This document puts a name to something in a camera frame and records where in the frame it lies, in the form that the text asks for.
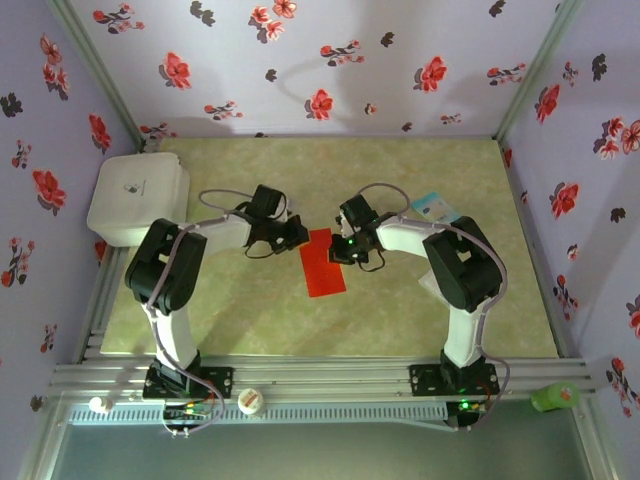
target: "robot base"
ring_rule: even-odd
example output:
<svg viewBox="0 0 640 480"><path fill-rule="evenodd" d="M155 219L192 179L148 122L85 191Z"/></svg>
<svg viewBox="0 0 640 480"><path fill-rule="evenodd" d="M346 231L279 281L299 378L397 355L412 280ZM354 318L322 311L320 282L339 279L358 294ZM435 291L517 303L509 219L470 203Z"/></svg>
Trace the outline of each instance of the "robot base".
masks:
<svg viewBox="0 0 640 480"><path fill-rule="evenodd" d="M458 369L458 375L451 375L443 363L411 365L409 381L414 397L437 397L451 395L492 396L500 391L496 367L485 363L484 358L470 367Z"/></svg>
<svg viewBox="0 0 640 480"><path fill-rule="evenodd" d="M211 382L220 391L223 398L231 398L233 368L198 367L197 373L196 371L193 373L201 379ZM154 360L149 367L142 390L142 398L145 400L204 400L210 395L211 392L207 388L162 365L158 360Z"/></svg>

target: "white bottle cap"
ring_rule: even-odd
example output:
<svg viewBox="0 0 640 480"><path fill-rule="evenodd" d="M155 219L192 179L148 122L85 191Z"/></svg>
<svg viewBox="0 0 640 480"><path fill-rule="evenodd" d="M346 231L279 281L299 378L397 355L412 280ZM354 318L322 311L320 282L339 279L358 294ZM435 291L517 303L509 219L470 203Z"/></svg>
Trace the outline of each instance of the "white bottle cap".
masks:
<svg viewBox="0 0 640 480"><path fill-rule="evenodd" d="M254 388L247 388L238 395L238 408L250 417L260 415L265 407L264 397Z"/></svg>
<svg viewBox="0 0 640 480"><path fill-rule="evenodd" d="M113 408L113 402L108 398L93 397L89 400L89 410L95 413L109 413Z"/></svg>

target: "red block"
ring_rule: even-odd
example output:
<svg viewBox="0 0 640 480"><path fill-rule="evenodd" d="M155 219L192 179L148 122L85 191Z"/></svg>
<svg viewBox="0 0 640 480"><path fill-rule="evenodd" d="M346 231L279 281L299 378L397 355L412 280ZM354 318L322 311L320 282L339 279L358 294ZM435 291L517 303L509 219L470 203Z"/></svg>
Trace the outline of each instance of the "red block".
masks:
<svg viewBox="0 0 640 480"><path fill-rule="evenodd" d="M331 230L324 228L310 231L309 243L299 249L311 298L347 291L340 265L329 263L330 246Z"/></svg>

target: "logo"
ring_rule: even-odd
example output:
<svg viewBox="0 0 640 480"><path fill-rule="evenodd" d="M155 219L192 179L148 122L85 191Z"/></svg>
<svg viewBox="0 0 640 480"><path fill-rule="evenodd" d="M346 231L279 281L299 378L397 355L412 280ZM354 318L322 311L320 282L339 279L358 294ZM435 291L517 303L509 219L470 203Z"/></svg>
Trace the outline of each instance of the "logo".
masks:
<svg viewBox="0 0 640 480"><path fill-rule="evenodd" d="M139 183L125 183L122 188L127 193L131 193L133 195L139 194L141 197L144 196L144 187L147 184L147 181L143 181L142 184Z"/></svg>

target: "wall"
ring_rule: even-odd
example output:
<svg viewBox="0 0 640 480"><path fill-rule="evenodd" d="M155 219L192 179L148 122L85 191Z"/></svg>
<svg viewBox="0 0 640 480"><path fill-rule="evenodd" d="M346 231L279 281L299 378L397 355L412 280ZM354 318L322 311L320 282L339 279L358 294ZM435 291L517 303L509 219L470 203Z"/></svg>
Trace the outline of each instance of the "wall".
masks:
<svg viewBox="0 0 640 480"><path fill-rule="evenodd" d="M546 293L604 385L628 478L640 477L639 26L634 0L587 0L505 145Z"/></svg>
<svg viewBox="0 0 640 480"><path fill-rule="evenodd" d="M558 6L68 3L152 141L172 133L490 135Z"/></svg>
<svg viewBox="0 0 640 480"><path fill-rule="evenodd" d="M43 1L6 2L0 24L0 479L13 480L98 271L85 226L98 169L133 143Z"/></svg>

